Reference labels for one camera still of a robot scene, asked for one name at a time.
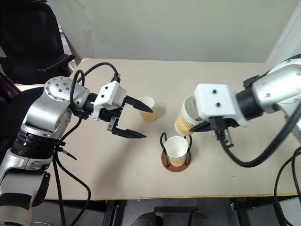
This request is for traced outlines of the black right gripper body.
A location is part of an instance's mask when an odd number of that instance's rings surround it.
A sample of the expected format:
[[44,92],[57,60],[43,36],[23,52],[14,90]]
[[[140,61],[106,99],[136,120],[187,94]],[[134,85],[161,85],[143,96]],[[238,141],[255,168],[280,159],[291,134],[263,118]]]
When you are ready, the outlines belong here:
[[234,119],[223,118],[221,116],[211,117],[210,127],[214,132],[215,138],[221,141],[226,147],[233,147],[232,138],[230,136],[229,127],[237,127],[238,124]]

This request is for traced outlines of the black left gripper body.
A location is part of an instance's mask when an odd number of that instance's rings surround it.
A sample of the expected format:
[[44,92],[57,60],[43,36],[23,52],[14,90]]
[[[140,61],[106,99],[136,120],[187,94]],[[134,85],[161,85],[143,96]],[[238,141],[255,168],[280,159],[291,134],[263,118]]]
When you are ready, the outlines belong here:
[[116,108],[114,110],[107,110],[105,108],[102,108],[99,113],[100,120],[104,122],[110,122],[110,120],[114,117],[115,119],[119,118],[122,114],[123,107],[126,104],[127,96],[125,97],[121,107]]

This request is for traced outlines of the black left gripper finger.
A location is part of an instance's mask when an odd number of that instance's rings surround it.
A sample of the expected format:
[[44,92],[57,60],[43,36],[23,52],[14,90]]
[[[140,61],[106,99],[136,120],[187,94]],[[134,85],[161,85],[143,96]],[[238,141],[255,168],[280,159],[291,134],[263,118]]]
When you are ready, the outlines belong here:
[[120,136],[120,137],[129,138],[129,139],[146,138],[145,135],[143,135],[137,131],[130,130],[130,129],[123,130],[123,129],[118,128],[117,127],[118,121],[119,121],[118,117],[112,117],[109,122],[107,130],[110,131],[112,134]]
[[128,95],[126,95],[125,99],[124,99],[124,103],[125,104],[129,104],[131,105],[133,108],[142,111],[142,112],[147,112],[147,113],[152,113],[153,110],[148,107],[146,104],[144,104],[142,101],[137,100],[133,97],[130,97]]

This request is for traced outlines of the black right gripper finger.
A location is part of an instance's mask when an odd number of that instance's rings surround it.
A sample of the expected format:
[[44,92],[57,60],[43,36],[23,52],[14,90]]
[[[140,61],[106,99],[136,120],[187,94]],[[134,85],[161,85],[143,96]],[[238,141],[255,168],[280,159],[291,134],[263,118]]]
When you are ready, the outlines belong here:
[[211,131],[211,122],[210,121],[203,121],[198,125],[193,126],[190,129],[190,132],[207,132]]

